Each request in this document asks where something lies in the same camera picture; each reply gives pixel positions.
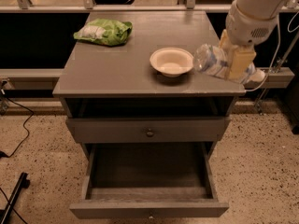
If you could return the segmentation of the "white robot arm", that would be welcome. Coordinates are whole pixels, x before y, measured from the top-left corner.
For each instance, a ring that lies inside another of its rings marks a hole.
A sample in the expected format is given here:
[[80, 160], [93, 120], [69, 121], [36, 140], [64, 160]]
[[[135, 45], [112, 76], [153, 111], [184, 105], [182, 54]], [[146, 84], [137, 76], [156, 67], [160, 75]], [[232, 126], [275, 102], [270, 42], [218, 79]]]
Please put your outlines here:
[[227, 79], [239, 79], [253, 62], [254, 47], [262, 44], [278, 24], [288, 0], [234, 0], [221, 34], [220, 47], [228, 55]]

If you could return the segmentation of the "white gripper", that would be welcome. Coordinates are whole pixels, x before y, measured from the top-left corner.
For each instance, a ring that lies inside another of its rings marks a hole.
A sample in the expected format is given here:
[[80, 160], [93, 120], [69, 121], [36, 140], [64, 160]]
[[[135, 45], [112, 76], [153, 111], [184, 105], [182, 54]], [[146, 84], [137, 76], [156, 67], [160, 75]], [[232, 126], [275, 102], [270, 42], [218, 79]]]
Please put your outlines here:
[[230, 50], [228, 56], [228, 78], [240, 78], [253, 62], [256, 52], [253, 46], [263, 43], [271, 35], [277, 25], [277, 18], [257, 19], [246, 15], [234, 1], [226, 17], [225, 26], [221, 33], [219, 47]]

